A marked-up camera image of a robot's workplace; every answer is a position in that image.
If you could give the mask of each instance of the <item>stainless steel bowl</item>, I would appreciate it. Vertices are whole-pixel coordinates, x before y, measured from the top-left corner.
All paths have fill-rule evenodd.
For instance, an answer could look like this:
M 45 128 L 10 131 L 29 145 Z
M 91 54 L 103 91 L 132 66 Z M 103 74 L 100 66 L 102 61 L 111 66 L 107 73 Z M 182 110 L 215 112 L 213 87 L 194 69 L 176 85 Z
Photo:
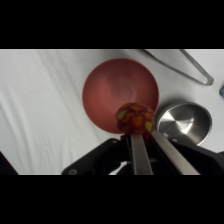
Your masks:
M 211 128 L 211 115 L 195 103 L 181 103 L 166 108 L 157 122 L 157 131 L 169 140 L 195 145 L 205 141 Z

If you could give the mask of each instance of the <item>white tablecloth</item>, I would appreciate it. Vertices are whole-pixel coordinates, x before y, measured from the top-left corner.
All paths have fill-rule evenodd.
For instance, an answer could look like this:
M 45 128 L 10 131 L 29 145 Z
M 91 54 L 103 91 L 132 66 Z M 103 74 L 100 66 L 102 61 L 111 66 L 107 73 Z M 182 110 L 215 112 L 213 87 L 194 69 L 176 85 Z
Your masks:
M 134 59 L 154 74 L 159 110 L 177 101 L 206 107 L 213 129 L 202 147 L 223 151 L 224 99 L 219 90 L 224 85 L 224 50 L 188 52 L 215 78 L 213 86 L 200 86 L 134 49 L 0 50 L 0 151 L 19 174 L 60 174 L 103 141 L 119 138 L 95 127 L 82 106 L 88 74 L 113 58 Z M 172 59 L 167 51 L 153 53 Z M 186 61 L 174 63 L 191 71 Z

